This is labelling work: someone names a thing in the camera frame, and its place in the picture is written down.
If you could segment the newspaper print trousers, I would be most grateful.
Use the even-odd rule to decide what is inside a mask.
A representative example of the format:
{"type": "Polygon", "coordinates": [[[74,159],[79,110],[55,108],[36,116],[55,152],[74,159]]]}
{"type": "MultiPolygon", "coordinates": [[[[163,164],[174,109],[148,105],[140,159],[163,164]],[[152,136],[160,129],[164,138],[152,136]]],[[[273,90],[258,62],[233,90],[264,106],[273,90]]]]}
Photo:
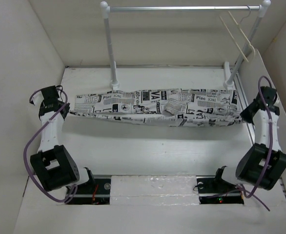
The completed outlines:
{"type": "Polygon", "coordinates": [[[168,127],[216,127],[243,122],[236,90],[175,88],[77,95],[70,113],[168,127]]]}

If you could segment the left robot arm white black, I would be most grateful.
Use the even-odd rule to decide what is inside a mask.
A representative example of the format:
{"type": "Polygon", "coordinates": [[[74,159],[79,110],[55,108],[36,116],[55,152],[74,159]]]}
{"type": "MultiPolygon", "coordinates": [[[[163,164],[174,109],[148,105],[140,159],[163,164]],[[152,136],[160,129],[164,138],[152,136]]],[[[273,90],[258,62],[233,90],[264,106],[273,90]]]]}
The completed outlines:
{"type": "Polygon", "coordinates": [[[91,170],[79,168],[61,144],[62,126],[70,109],[62,86],[38,90],[30,103],[40,106],[41,141],[37,153],[30,156],[30,163],[43,189],[49,192],[76,184],[84,193],[93,192],[96,182],[91,170]]]}

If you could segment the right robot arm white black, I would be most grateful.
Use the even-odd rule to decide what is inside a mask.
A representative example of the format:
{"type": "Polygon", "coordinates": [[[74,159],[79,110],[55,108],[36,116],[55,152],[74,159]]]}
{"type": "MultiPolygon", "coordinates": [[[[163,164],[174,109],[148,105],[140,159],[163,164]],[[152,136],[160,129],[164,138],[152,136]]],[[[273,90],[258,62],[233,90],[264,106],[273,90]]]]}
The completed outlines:
{"type": "Polygon", "coordinates": [[[286,154],[278,142],[275,105],[277,90],[261,86],[256,98],[241,113],[242,120],[255,127],[255,141],[239,162],[235,176],[257,188],[271,190],[286,169],[286,154]]]}

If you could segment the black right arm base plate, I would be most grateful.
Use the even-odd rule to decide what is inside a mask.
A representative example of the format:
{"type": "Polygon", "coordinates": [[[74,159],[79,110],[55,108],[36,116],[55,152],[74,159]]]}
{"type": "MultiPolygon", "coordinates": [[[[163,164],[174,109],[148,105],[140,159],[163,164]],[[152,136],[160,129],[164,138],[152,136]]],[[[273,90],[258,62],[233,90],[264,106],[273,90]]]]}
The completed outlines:
{"type": "Polygon", "coordinates": [[[198,192],[200,205],[244,205],[241,192],[234,184],[213,175],[196,176],[196,185],[193,190],[198,192]]]}

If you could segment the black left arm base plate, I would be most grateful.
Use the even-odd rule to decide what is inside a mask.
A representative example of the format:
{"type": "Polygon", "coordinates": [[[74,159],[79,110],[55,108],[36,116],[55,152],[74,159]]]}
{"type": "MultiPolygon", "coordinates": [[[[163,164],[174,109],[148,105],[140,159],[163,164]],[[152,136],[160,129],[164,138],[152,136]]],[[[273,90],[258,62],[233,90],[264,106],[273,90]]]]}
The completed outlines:
{"type": "Polygon", "coordinates": [[[67,205],[109,205],[110,204],[110,175],[95,175],[95,184],[81,184],[67,205]]]}

